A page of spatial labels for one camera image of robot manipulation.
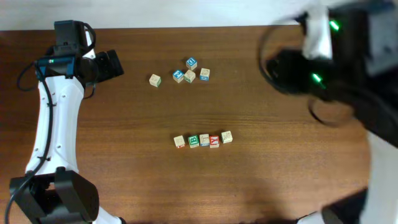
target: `wood grain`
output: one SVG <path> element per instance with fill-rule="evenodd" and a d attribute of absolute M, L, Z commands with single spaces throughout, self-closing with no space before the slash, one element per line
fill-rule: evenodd
<path fill-rule="evenodd" d="M 266 27 L 97 30 L 96 51 L 115 49 L 125 75 L 100 83 L 81 104 L 76 154 L 101 206 L 129 223 L 238 223 L 296 218 L 366 185 L 366 132 L 316 123 L 306 96 L 286 96 L 257 68 Z M 0 213 L 8 183 L 22 176 L 35 139 L 38 91 L 16 88 L 19 72 L 55 41 L 53 31 L 0 32 Z M 295 26 L 278 30 L 267 54 L 300 46 Z M 176 83 L 195 57 L 197 79 Z M 211 70 L 200 81 L 201 68 Z M 159 88 L 151 74 L 162 77 Z M 33 71 L 24 85 L 34 83 Z M 173 137 L 231 131 L 220 148 L 176 149 Z M 12 223 L 27 223 L 14 204 Z"/>

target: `black cable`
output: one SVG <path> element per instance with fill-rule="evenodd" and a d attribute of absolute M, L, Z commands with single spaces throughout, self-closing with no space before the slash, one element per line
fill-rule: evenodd
<path fill-rule="evenodd" d="M 323 124 L 323 125 L 325 125 L 325 126 L 331 127 L 331 128 L 339 128 L 339 127 L 345 125 L 348 121 L 350 121 L 350 120 L 352 119 L 352 116 L 350 116 L 350 117 L 347 118 L 347 119 L 344 119 L 344 120 L 342 120 L 342 121 L 336 121 L 336 122 L 331 122 L 331 121 L 322 120 L 321 118 L 319 118 L 319 116 L 318 116 L 318 115 L 315 113 L 315 111 L 314 111 L 315 103 L 316 103 L 318 100 L 319 100 L 318 98 L 310 98 L 310 99 L 308 100 L 308 111 L 310 112 L 311 116 L 312 116 L 316 121 L 318 121 L 319 123 L 321 123 L 321 124 Z"/>
<path fill-rule="evenodd" d="M 86 96 L 86 97 L 84 97 L 83 98 L 83 100 L 87 100 L 87 99 L 90 99 L 91 97 L 93 97 L 94 96 L 94 94 L 95 94 L 95 84 L 93 85 L 93 91 L 91 92 L 91 94 L 90 94 L 90 96 Z"/>
<path fill-rule="evenodd" d="M 95 79 L 94 79 L 93 82 L 87 83 L 87 85 L 93 85 L 93 91 L 91 92 L 91 95 L 90 95 L 90 96 L 84 97 L 83 100 L 90 99 L 91 97 L 94 96 L 96 84 L 97 84 L 98 78 L 100 77 L 100 68 L 98 68 L 97 63 L 96 63 L 93 59 L 91 59 L 91 58 L 86 58 L 86 59 L 90 60 L 90 61 L 95 65 L 95 66 L 94 66 L 94 72 L 95 72 L 96 75 L 95 75 Z"/>
<path fill-rule="evenodd" d="M 10 213 L 10 209 L 11 209 L 11 205 L 12 205 L 13 201 L 15 201 L 16 197 L 23 190 L 25 190 L 26 187 L 28 187 L 28 184 L 31 182 L 31 180 L 34 177 L 34 175 L 36 175 L 36 173 L 42 168 L 44 162 L 47 160 L 47 155 L 48 155 L 49 149 L 50 149 L 51 135 L 52 135 L 52 125 L 53 125 L 52 98 L 51 98 L 51 93 L 50 93 L 50 90 L 49 90 L 49 86 L 45 82 L 45 77 L 44 77 L 42 71 L 40 70 L 40 68 L 37 65 L 37 63 L 35 63 L 34 65 L 35 65 L 36 71 L 39 73 L 40 81 L 43 83 L 45 92 L 47 94 L 47 98 L 49 99 L 49 102 L 47 104 L 48 107 L 49 107 L 49 129 L 48 129 L 48 132 L 47 132 L 47 141 L 45 143 L 45 149 L 44 149 L 43 156 L 42 157 L 38 157 L 40 159 L 40 162 L 37 165 L 37 167 L 32 172 L 27 173 L 27 175 L 25 176 L 25 181 L 11 194 L 10 201 L 7 204 L 6 212 L 5 212 L 5 215 L 4 215 L 4 223 L 5 224 L 9 224 L 9 213 Z"/>
<path fill-rule="evenodd" d="M 389 115 L 390 119 L 394 122 L 394 124 L 398 126 L 398 117 L 396 116 L 395 111 L 393 111 L 392 108 L 389 105 L 387 105 L 385 101 L 379 96 L 377 96 L 375 93 L 367 89 L 356 88 L 355 86 L 348 86 L 347 84 L 344 83 L 339 83 L 339 85 L 337 85 L 337 88 L 350 91 L 355 96 L 360 96 L 369 101 L 372 101 L 376 106 L 380 107 L 381 110 L 383 110 L 383 112 Z"/>
<path fill-rule="evenodd" d="M 87 27 L 88 32 L 93 36 L 93 41 L 91 41 L 90 46 L 87 46 L 87 48 L 85 48 L 85 53 L 83 53 L 83 55 L 84 55 L 84 54 L 87 54 L 88 52 L 90 52 L 91 50 L 94 49 L 95 43 L 96 43 L 96 34 L 95 34 L 94 29 L 93 29 L 90 25 L 88 25 L 88 24 L 85 23 L 85 22 L 83 23 L 83 25 L 84 25 L 85 27 Z"/>
<path fill-rule="evenodd" d="M 266 60 L 264 59 L 264 57 L 262 55 L 263 55 L 264 49 L 267 46 L 267 43 L 268 43 L 271 35 L 278 28 L 281 27 L 281 26 L 275 26 L 276 24 L 280 24 L 280 23 L 288 22 L 288 21 L 301 22 L 302 20 L 305 20 L 306 16 L 307 16 L 307 13 L 303 13 L 303 14 L 301 14 L 299 16 L 296 16 L 296 17 L 287 17 L 285 19 L 280 19 L 280 20 L 274 22 L 273 23 L 274 25 L 271 26 L 270 28 L 268 28 L 265 31 L 265 33 L 260 37 L 260 40 L 259 40 L 259 48 L 257 50 L 257 59 L 258 59 L 258 64 L 259 64 L 259 69 L 260 69 L 261 75 L 266 79 L 266 81 L 270 85 L 272 85 L 272 87 L 274 87 L 276 90 L 278 90 L 281 93 L 288 93 L 289 91 L 286 89 L 286 87 L 281 86 L 280 84 L 278 84 L 275 81 L 275 75 L 274 74 L 271 74 L 271 73 L 268 72 L 267 68 L 264 65 L 264 62 Z"/>
<path fill-rule="evenodd" d="M 23 71 L 21 71 L 21 74 L 19 74 L 19 76 L 17 78 L 17 88 L 20 91 L 32 91 L 32 90 L 34 90 L 36 88 L 36 85 L 34 85 L 34 86 L 30 87 L 30 88 L 22 88 L 21 87 L 21 79 L 22 79 L 22 77 L 25 75 L 26 71 L 28 71 L 31 68 L 31 66 L 33 66 L 33 64 L 34 64 L 34 62 L 32 62 L 28 66 L 26 66 L 23 69 Z"/>

